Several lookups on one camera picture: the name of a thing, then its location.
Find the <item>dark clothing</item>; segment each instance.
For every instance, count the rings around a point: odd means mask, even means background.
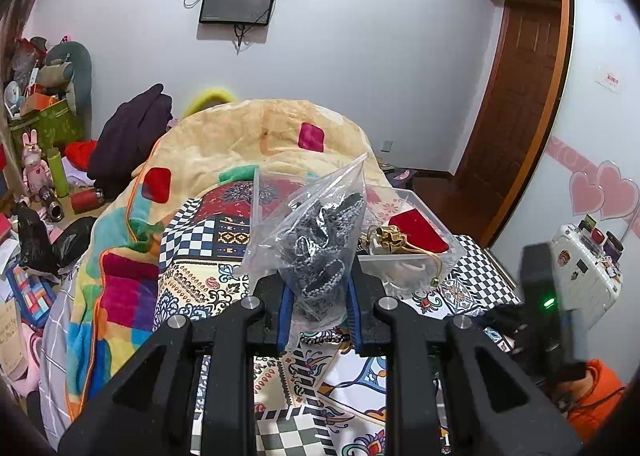
[[[104,125],[98,145],[89,158],[87,175],[114,199],[131,182],[132,171],[151,153],[156,140],[166,132],[171,115],[171,97],[156,84],[133,100],[121,104]]]

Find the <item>metal bolt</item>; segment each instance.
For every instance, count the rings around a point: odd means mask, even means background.
[[[393,310],[398,307],[398,301],[389,296],[381,297],[378,300],[378,306],[380,306],[380,308],[382,308],[383,310]]]
[[[240,304],[247,310],[255,310],[256,308],[258,308],[258,306],[260,306],[260,299],[258,299],[255,295],[247,295],[244,299],[242,299]]]
[[[471,328],[471,325],[473,323],[473,320],[468,315],[454,315],[453,317],[453,324],[455,324],[461,330]]]
[[[187,318],[184,315],[171,315],[171,317],[167,319],[166,323],[169,325],[169,328],[179,330],[187,324]]]

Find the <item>fleece blanket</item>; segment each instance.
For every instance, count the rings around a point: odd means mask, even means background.
[[[388,186],[359,126],[299,100],[224,104],[185,118],[158,140],[96,221],[78,271],[67,338],[71,419],[151,334],[159,240],[188,198],[251,180],[258,165],[324,176],[363,153],[367,183]]]

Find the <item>pink heart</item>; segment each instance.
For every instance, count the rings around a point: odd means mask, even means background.
[[[583,172],[571,175],[569,194],[574,216],[597,212],[604,203],[604,191],[597,185],[589,184],[587,175]]]
[[[600,164],[596,184],[604,191],[604,204],[600,209],[601,219],[624,218],[638,206],[638,185],[628,178],[621,178],[620,169],[615,163],[607,160]]]

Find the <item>red pouch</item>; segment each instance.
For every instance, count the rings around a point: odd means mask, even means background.
[[[441,254],[449,249],[449,245],[438,235],[430,223],[424,219],[418,209],[397,214],[389,220],[389,225],[397,226],[407,235],[407,240],[414,246]]]

